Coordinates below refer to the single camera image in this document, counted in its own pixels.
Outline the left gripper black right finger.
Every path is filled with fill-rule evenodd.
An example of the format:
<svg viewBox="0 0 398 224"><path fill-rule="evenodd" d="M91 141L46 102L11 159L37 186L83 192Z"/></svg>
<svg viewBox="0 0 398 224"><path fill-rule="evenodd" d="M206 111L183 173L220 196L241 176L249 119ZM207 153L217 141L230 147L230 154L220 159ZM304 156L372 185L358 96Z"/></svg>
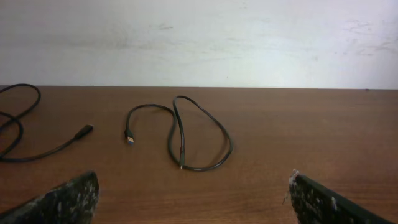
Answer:
<svg viewBox="0 0 398 224"><path fill-rule="evenodd" d="M392 224L297 169L289 177L286 199L290 199L299 224Z"/></svg>

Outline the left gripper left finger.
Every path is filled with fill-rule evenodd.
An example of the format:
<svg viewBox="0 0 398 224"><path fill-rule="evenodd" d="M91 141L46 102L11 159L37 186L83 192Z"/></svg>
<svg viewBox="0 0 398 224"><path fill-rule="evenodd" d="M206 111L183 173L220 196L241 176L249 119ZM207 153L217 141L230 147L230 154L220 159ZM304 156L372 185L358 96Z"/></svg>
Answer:
<svg viewBox="0 0 398 224"><path fill-rule="evenodd" d="M1 213L1 223L91 223L100 198L95 172L85 172Z"/></svg>

